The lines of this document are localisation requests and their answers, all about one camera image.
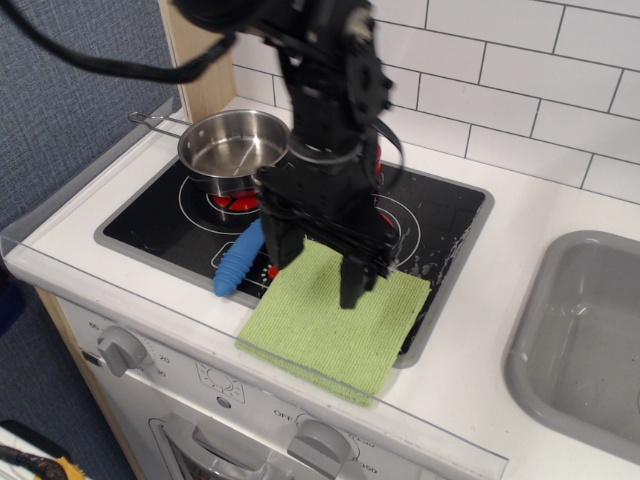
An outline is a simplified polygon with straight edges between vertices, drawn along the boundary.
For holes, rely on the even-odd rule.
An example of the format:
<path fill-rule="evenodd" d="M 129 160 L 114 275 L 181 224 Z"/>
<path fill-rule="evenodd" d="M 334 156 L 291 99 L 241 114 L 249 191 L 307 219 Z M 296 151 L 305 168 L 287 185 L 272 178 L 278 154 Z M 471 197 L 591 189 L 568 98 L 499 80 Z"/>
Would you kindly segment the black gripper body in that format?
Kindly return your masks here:
<path fill-rule="evenodd" d="M 343 256 L 370 256 L 377 274 L 387 277 L 398 233 L 375 208 L 376 145 L 367 142 L 360 153 L 340 163 L 312 163 L 289 152 L 276 166 L 261 168 L 261 214 L 294 223 L 304 236 Z"/>

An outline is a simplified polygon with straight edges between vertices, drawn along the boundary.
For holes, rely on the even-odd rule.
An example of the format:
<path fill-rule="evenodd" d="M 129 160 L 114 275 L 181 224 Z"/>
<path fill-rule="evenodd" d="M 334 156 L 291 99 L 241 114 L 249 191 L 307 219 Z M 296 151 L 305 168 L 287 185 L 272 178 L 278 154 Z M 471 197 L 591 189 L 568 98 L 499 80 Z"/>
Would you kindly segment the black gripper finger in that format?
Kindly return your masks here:
<path fill-rule="evenodd" d="M 304 232 L 288 220 L 261 214 L 262 229 L 270 261 L 280 270 L 286 268 L 304 249 Z"/>
<path fill-rule="evenodd" d="M 341 267 L 340 306 L 354 309 L 360 297 L 371 291 L 377 281 L 375 262 L 370 256 L 344 256 Z"/>

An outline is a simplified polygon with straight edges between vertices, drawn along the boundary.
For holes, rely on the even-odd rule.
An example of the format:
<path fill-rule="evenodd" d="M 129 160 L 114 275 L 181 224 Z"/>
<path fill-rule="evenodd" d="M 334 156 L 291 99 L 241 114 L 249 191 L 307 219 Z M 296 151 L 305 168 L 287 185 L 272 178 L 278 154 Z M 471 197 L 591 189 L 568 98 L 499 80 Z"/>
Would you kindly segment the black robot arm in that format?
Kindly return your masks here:
<path fill-rule="evenodd" d="M 378 137 L 392 83 L 367 1 L 180 1 L 205 30 L 260 37 L 278 54 L 293 125 L 285 162 L 258 171 L 270 259 L 285 268 L 311 237 L 342 258 L 340 305 L 386 277 L 398 235 L 378 213 Z"/>

